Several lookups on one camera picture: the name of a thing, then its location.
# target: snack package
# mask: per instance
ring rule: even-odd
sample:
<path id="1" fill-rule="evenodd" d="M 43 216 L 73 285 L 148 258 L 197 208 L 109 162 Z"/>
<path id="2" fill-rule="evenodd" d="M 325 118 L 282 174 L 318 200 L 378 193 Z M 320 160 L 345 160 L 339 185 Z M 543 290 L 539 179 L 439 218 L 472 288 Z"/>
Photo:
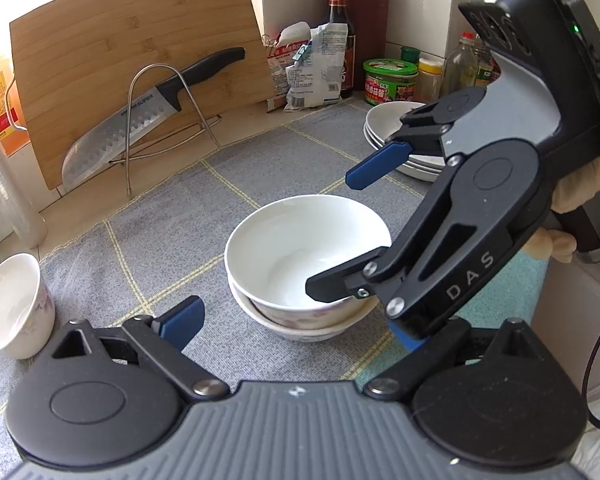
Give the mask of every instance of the snack package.
<path id="1" fill-rule="evenodd" d="M 329 105 L 340 100 L 348 30 L 346 23 L 325 23 L 311 29 L 310 53 L 286 67 L 289 92 L 285 110 Z"/>
<path id="2" fill-rule="evenodd" d="M 21 147 L 29 142 L 29 133 L 23 130 L 13 128 L 7 118 L 7 109 L 4 107 L 4 93 L 7 86 L 13 79 L 13 68 L 8 58 L 0 58 L 0 143 L 7 156 L 17 152 Z M 22 108 L 16 90 L 17 84 L 9 92 L 11 118 L 18 126 L 24 126 L 22 117 Z"/>
<path id="3" fill-rule="evenodd" d="M 276 94 L 267 99 L 267 112 L 285 105 L 286 93 L 289 92 L 286 67 L 293 65 L 294 54 L 308 41 L 311 41 L 311 28 L 306 22 L 298 22 L 285 28 L 269 47 L 267 63 Z"/>

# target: gray table mat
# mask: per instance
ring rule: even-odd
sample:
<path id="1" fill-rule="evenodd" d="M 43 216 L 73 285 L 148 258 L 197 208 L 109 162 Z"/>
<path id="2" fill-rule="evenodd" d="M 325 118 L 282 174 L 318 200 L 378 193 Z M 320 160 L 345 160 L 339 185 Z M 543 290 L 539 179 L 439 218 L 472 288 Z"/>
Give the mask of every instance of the gray table mat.
<path id="1" fill-rule="evenodd" d="M 41 262 L 56 326 L 79 317 L 116 326 L 134 314 L 159 316 L 197 294 L 206 322 L 184 353 L 231 386 L 241 379 L 364 383 L 396 362 L 405 352 L 379 309 L 325 342 L 279 338 L 235 303 L 222 260 L 229 234 L 245 216 L 297 194 L 358 200 L 397 235 L 429 184 L 393 172 L 362 192 L 344 185 L 345 172 L 372 150 L 362 135 L 367 109 L 348 100 L 229 145 L 57 248 Z M 517 256 L 463 309 L 465 317 L 480 326 L 498 326 L 508 316 L 529 320 L 545 267 Z M 28 365 L 0 356 L 0 478 L 20 461 L 3 414 Z"/>

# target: knife handle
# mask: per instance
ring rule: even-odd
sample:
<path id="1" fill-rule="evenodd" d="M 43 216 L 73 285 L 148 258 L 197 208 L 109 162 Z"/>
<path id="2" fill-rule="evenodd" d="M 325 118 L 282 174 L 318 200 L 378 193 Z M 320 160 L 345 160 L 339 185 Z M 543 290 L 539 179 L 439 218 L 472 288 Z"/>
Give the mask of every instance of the knife handle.
<path id="1" fill-rule="evenodd" d="M 186 69 L 182 71 L 182 76 L 184 77 L 187 86 L 193 86 L 209 79 L 220 72 L 225 66 L 240 61 L 241 59 L 244 59 L 244 49 L 241 46 L 218 50 L 218 52 L 203 57 L 193 65 L 186 67 Z M 158 92 L 167 99 L 171 106 L 177 111 L 182 110 L 180 101 L 178 101 L 178 92 L 184 87 L 182 86 L 182 81 L 178 75 L 165 79 L 155 87 Z"/>

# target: blue gripper fingertip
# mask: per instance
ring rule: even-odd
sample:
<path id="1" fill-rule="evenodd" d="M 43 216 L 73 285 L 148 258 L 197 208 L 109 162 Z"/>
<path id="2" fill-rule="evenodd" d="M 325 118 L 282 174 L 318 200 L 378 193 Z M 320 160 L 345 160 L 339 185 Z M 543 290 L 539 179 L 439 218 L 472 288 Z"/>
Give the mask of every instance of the blue gripper fingertip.
<path id="1" fill-rule="evenodd" d="M 413 147 L 408 142 L 390 142 L 347 171 L 345 183 L 361 190 L 409 160 Z"/>
<path id="2" fill-rule="evenodd" d="M 189 296 L 157 320 L 158 335 L 182 351 L 204 326 L 205 304 L 199 297 Z"/>

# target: yellow bottle cap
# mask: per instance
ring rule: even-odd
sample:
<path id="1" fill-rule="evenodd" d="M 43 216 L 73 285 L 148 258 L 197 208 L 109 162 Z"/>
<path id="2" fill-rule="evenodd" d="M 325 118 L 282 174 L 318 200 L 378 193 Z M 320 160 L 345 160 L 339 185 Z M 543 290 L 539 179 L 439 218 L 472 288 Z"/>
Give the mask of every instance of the yellow bottle cap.
<path id="1" fill-rule="evenodd" d="M 420 62 L 418 63 L 418 70 L 437 75 L 442 74 L 443 65 L 442 61 L 432 61 L 421 57 Z"/>

